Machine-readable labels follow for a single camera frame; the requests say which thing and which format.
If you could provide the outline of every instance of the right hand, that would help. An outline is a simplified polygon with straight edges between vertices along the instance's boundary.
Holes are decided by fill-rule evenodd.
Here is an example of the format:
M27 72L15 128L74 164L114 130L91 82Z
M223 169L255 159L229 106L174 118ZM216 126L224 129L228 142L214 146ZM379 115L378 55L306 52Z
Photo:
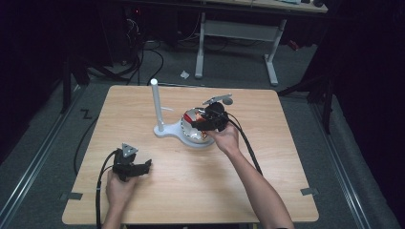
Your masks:
M207 131L206 133L215 140L218 148L226 155L239 152L239 132L231 123L228 122L221 132Z

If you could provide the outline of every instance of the wooden table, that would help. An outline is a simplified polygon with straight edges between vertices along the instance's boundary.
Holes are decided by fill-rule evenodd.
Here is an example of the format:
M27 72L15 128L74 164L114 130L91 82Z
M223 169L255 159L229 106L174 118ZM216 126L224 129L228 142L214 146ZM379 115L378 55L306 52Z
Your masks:
M315 221L318 212L291 137L277 93L271 90L160 87L164 123L175 123L188 109L201 107L215 95L233 94L225 106L249 139L264 176L279 192L293 221ZM63 214L67 224L96 224L96 180L106 156L125 142L139 149L136 163L152 158L150 173L139 181L123 223L258 222L232 164L217 146L194 149L173 137L157 138L152 88L113 86L107 94L95 131ZM243 139L240 148L251 161ZM102 180L101 218L108 201Z

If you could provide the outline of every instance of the white base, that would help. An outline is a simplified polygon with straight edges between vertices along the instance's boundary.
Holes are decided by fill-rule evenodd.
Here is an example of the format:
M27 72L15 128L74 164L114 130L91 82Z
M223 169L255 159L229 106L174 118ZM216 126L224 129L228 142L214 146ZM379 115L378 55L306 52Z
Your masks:
M175 124L163 124L163 131L159 130L159 126L155 126L153 129L155 135L157 137L166 137L166 136L173 136L180 140L184 145L193 147L193 148L203 148L211 145L214 143L214 139L211 137L204 143L195 143L190 141L187 136L184 135L181 129L181 120L176 122Z

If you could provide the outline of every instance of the metal frame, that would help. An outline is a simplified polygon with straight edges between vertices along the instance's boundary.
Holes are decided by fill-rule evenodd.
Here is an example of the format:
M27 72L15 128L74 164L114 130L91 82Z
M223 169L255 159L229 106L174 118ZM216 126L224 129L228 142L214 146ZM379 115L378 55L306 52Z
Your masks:
M203 42L206 35L241 38L249 40L260 40L272 42L269 54L265 54L268 78L272 86L278 85L277 75L274 71L273 58L283 35L287 19L282 19L279 27L260 26L243 23L233 23L224 21L206 20L205 12L202 12L202 21L200 27L200 46L197 53L196 78L203 78Z

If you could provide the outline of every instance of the left hand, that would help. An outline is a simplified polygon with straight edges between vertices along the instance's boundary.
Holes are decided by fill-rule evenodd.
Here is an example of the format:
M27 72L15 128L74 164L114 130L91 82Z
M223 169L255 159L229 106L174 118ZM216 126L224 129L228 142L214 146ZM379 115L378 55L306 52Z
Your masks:
M123 210L126 207L134 193L138 179L139 177L129 177L126 182L123 182L112 170L108 171L106 193L110 208Z

